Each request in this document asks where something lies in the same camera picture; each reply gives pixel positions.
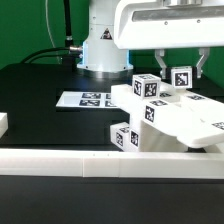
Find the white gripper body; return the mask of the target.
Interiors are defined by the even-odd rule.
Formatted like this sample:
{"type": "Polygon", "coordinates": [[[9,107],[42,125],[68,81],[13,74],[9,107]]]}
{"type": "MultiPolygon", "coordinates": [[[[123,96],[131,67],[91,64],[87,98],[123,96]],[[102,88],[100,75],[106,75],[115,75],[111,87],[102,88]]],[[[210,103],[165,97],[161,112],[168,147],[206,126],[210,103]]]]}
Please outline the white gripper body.
{"type": "Polygon", "coordinates": [[[224,0],[121,0],[114,42],[128,50],[224,46],[224,0]]]}

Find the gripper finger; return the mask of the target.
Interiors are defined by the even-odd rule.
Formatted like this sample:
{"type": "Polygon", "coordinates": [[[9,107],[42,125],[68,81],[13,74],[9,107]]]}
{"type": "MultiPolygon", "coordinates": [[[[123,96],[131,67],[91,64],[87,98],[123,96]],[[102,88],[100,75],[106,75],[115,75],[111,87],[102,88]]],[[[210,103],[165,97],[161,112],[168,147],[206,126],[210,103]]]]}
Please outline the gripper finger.
{"type": "Polygon", "coordinates": [[[210,48],[209,47],[203,47],[199,49],[199,60],[196,63],[196,77],[198,79],[201,78],[202,75],[202,67],[205,64],[206,60],[208,59],[210,55],[210,48]]]}
{"type": "Polygon", "coordinates": [[[167,71],[167,65],[166,65],[165,61],[163,60],[163,57],[165,56],[165,50],[164,49],[156,49],[154,56],[155,56],[157,63],[159,64],[159,66],[161,68],[160,75],[163,79],[165,79],[166,71],[167,71]]]}

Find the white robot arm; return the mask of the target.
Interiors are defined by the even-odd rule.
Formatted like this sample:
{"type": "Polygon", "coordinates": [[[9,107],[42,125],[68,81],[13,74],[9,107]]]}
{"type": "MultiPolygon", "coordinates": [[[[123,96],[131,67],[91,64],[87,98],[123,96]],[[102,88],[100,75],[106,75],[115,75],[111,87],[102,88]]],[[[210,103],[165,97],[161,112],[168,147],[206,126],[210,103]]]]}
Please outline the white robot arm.
{"type": "Polygon", "coordinates": [[[212,47],[224,46],[224,0],[90,0],[81,67],[128,68],[129,50],[153,50],[162,68],[167,49],[197,48],[201,73],[212,47]]]}

